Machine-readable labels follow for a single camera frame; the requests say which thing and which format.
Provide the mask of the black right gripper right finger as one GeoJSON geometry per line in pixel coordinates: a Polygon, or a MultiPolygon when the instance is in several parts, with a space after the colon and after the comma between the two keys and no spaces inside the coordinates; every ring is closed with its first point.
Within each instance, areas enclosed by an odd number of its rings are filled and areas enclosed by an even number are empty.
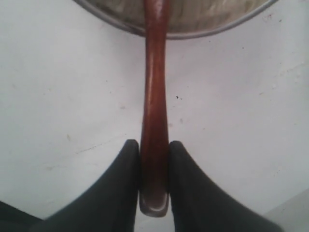
{"type": "Polygon", "coordinates": [[[177,232],[281,232],[219,188],[179,141],[169,144],[169,190],[177,232]]]}

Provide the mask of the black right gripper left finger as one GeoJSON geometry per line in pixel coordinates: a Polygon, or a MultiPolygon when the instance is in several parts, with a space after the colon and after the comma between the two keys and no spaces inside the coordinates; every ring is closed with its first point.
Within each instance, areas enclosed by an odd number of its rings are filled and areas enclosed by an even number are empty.
{"type": "Polygon", "coordinates": [[[127,140],[105,173],[80,197],[31,232],[132,232],[140,187],[139,145],[127,140]]]}

